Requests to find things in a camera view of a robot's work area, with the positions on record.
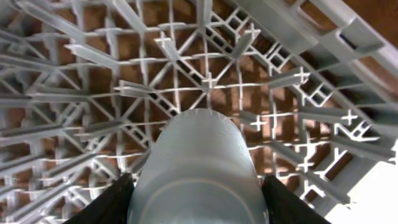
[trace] gray cylindrical object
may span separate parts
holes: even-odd
[[[181,113],[151,150],[128,223],[267,223],[246,143],[222,114]]]

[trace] plastic crate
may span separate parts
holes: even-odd
[[[120,173],[132,172],[138,179],[154,143],[154,129],[183,110],[179,96],[184,91],[200,93],[188,109],[211,108],[212,91],[237,88],[237,113],[227,115],[239,121],[243,133],[248,129],[256,133],[265,131],[271,139],[249,142],[249,150],[270,148],[271,172],[280,179],[298,177],[300,186],[295,193],[321,215],[326,215],[337,203],[350,206],[352,198],[347,193],[377,161],[395,163],[398,133],[395,97],[377,79],[381,74],[375,74],[372,67],[369,69],[367,62],[396,77],[398,53],[343,1],[250,0],[238,4],[225,1],[232,10],[224,16],[212,11],[212,1],[192,1],[197,5],[194,23],[174,21],[175,12],[169,10],[169,20],[153,26],[143,21],[144,2],[150,1],[128,4],[123,0],[20,0],[9,1],[8,7],[3,8],[4,19],[0,20],[4,27],[0,30],[3,93],[0,176],[4,180],[0,199],[6,202],[3,222],[60,223],[76,209],[88,205]],[[172,2],[164,1],[170,6]],[[328,18],[327,27],[308,15],[303,4],[311,4]],[[85,8],[100,6],[106,6],[103,26],[86,30]],[[55,13],[69,9],[74,21]],[[9,14],[15,13],[15,18],[8,21]],[[114,14],[126,21],[123,28],[118,27]],[[32,18],[43,22],[42,30],[26,36],[34,22]],[[176,43],[175,32],[186,29],[193,29],[192,34],[183,43]],[[144,36],[153,33],[156,34],[154,47],[161,54],[148,51],[142,44]],[[136,35],[137,57],[120,59],[118,36],[122,34]],[[267,39],[265,49],[255,46],[260,36]],[[109,53],[92,47],[87,42],[92,37],[105,38]],[[203,40],[204,52],[184,54],[195,39]],[[60,55],[65,52],[58,50],[59,40],[66,40],[64,47],[77,56],[72,63],[60,64]],[[210,46],[216,52],[210,52]],[[266,68],[266,81],[244,82],[245,74],[239,64],[245,56]],[[205,72],[188,62],[199,58],[206,61]],[[228,62],[217,74],[208,67],[209,59],[213,58],[225,58]],[[152,71],[148,65],[158,63],[163,66],[149,78]],[[288,63],[292,66],[284,69]],[[139,68],[142,82],[121,78],[123,66]],[[89,69],[103,68],[111,74],[109,92],[90,93],[91,84],[102,82],[103,73],[98,72],[99,77],[93,79]],[[230,68],[236,70],[237,83],[220,84]],[[182,79],[177,73],[190,86],[179,86]],[[165,78],[173,80],[172,88],[158,87]],[[269,113],[244,109],[244,89],[254,86],[266,88]],[[294,93],[296,111],[278,110],[273,92],[282,88]],[[173,100],[168,93],[174,94]],[[331,100],[337,103],[336,108],[327,107]],[[123,102],[129,102],[127,108]],[[15,113],[14,108],[23,108],[25,113],[20,128],[9,119],[9,114]],[[101,114],[100,122],[94,111]],[[150,115],[156,111],[168,118],[151,120]],[[141,114],[144,122],[132,122],[132,114]],[[278,118],[288,116],[297,120],[298,139],[283,142],[276,138]],[[326,139],[311,139],[306,120],[328,124],[330,135]],[[57,139],[52,152],[48,152],[48,141],[44,141],[49,138]],[[130,142],[143,150],[128,150],[126,145]],[[110,144],[115,145],[114,151],[106,150]],[[311,158],[317,147],[323,145],[331,145],[331,152],[311,168]],[[25,155],[14,154],[22,148],[27,152]],[[327,173],[344,162],[348,154],[353,158],[333,180],[328,180]],[[295,169],[288,172],[278,169],[278,158]],[[31,172],[27,174],[28,185],[21,187],[18,179],[27,170]],[[319,197],[310,202],[306,196],[312,192]],[[61,211],[54,209],[59,203]]]

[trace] plastic bar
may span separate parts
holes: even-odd
[[[212,7],[213,0],[197,1],[197,24],[200,29],[204,29],[208,24],[210,24]]]
[[[91,203],[92,199],[90,199],[90,196],[85,194],[84,192],[79,191],[79,189],[70,189],[70,192],[72,192],[79,201],[83,202],[84,206],[87,206],[88,204]]]
[[[0,95],[0,108],[24,108],[31,99],[24,95]]]
[[[105,27],[113,28],[115,27],[114,21],[111,17],[105,18]],[[117,33],[112,32],[111,30],[107,29],[106,31],[106,41],[109,45],[109,51],[111,52],[112,57],[119,59],[119,49],[118,49],[118,38]]]
[[[68,44],[64,47],[70,49],[74,55],[90,60],[106,68],[117,69],[119,67],[118,62],[110,55],[88,45]]]
[[[245,124],[247,127],[261,131],[261,117],[259,115],[247,112],[239,111],[239,122]]]
[[[122,127],[123,123],[120,121],[107,121],[93,124],[84,129],[84,133],[80,134],[81,141],[88,141],[93,138],[113,134]]]
[[[4,51],[0,51],[0,64],[37,72],[51,73],[56,69],[50,61]]]
[[[145,162],[148,160],[149,155],[150,150],[143,153],[143,155],[134,160],[134,162],[128,167],[128,170],[133,174],[138,173],[142,166],[145,164]]]
[[[79,138],[73,134],[72,131],[64,131],[62,136],[65,137],[70,143],[72,143],[78,150],[84,152],[83,143],[79,141]]]
[[[154,92],[154,90],[152,88],[149,88],[148,86],[133,82],[127,82],[124,80],[120,80],[119,86],[113,89],[118,90],[121,96],[135,98],[150,98],[149,93]]]
[[[21,44],[24,42],[22,37],[13,34],[11,31],[4,28],[0,28],[0,40],[3,40],[9,44]]]
[[[50,178],[52,181],[67,177],[78,170],[82,170],[88,166],[95,154],[86,153],[61,163],[56,168],[43,172],[43,177]]]
[[[339,108],[316,108],[304,106],[299,109],[300,116],[303,119],[311,119],[328,124],[341,123],[351,125],[358,116],[353,115],[350,109]]]
[[[260,34],[260,30],[246,30],[241,38],[238,40],[238,43],[235,45],[231,56],[232,58],[240,58],[245,51],[250,47],[256,37]]]
[[[101,170],[105,171],[112,179],[117,179],[119,177],[119,172],[116,170],[109,161],[105,158],[96,158],[93,160]]]
[[[294,166],[304,163],[304,158],[296,153],[293,149],[284,146],[282,143],[272,140],[269,144],[272,150]]]
[[[398,136],[398,125],[395,124],[381,124],[375,123],[372,127],[381,133],[385,134],[386,136],[396,138]]]
[[[125,143],[123,137],[119,137],[118,143],[116,143],[116,155],[121,156],[123,155],[125,150]],[[127,170],[127,159],[123,156],[117,158],[118,167],[122,173],[126,172]]]
[[[66,116],[66,119],[62,122],[63,126],[69,126],[83,113],[84,105],[80,104],[74,107],[74,110]]]
[[[357,142],[340,136],[332,136],[330,139],[330,144],[332,144],[334,147],[338,147],[341,150],[347,150],[349,153],[359,157],[368,158],[375,161],[390,162],[392,159],[396,158],[396,152],[386,149],[385,147],[376,146],[365,142]]]
[[[66,202],[65,205],[62,207],[62,218],[69,219],[74,214],[72,214],[73,205],[70,202]]]
[[[125,0],[107,0],[112,1],[113,6],[120,13],[121,16],[126,20],[126,22],[135,29],[138,33],[143,34],[147,27],[139,16],[132,10],[130,5]]]
[[[341,203],[343,205],[349,205],[351,203],[351,199],[348,195],[341,193],[334,185],[332,185],[329,181],[321,179],[318,175],[313,172],[302,172],[299,171],[304,177],[306,177],[311,183],[315,184],[318,189],[324,191],[324,193],[335,200],[337,203]]]
[[[305,73],[303,67],[293,68],[288,72],[273,75],[269,78],[268,86],[269,88],[283,88],[292,85],[304,84],[309,73]]]
[[[201,80],[201,85],[205,87],[206,89],[214,88],[217,86],[218,80],[215,78],[212,79],[202,79]]]
[[[175,43],[171,38],[164,37],[155,39],[155,42],[163,54],[173,63],[180,59],[180,54],[178,53]]]
[[[95,173],[91,173],[88,177],[88,186],[90,187],[90,197],[92,200],[96,199],[101,194],[101,190],[97,189],[98,177]]]
[[[12,192],[15,189],[12,185],[5,185],[0,187],[0,202],[7,198],[8,193]]]
[[[33,202],[6,216],[6,222],[18,222],[39,213],[48,203],[57,201],[68,190],[69,184],[61,184],[48,190]]]
[[[0,131],[0,146],[23,143],[33,139],[49,138],[62,133],[63,127],[56,124],[45,124],[34,127],[15,128]]]
[[[84,91],[66,88],[50,88],[41,86],[30,94],[32,101],[39,103],[84,103],[88,95]]]
[[[29,1],[19,1],[18,5],[24,10],[24,12],[68,34],[71,38],[82,42],[84,41],[84,33],[77,26],[56,15],[54,12],[50,12]]]
[[[17,172],[31,169],[32,166],[36,164],[41,157],[41,155],[24,156],[19,159],[14,159],[13,161],[5,162],[0,166],[0,177],[5,177],[7,175],[12,175]]]

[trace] plastic lattice grid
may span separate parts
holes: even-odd
[[[19,13],[0,30],[3,222],[61,223],[121,173],[138,179],[161,127],[194,108],[231,118],[259,178],[275,174],[312,207],[316,196],[351,203],[329,182],[351,157],[395,156],[378,151],[371,126],[331,100],[334,89],[294,64],[239,8],[181,0],[10,4]],[[26,20],[39,29],[24,32]]]

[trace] rounded plastic object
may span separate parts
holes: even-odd
[[[183,112],[162,131],[131,197],[128,223],[267,223],[239,129],[212,110]]]

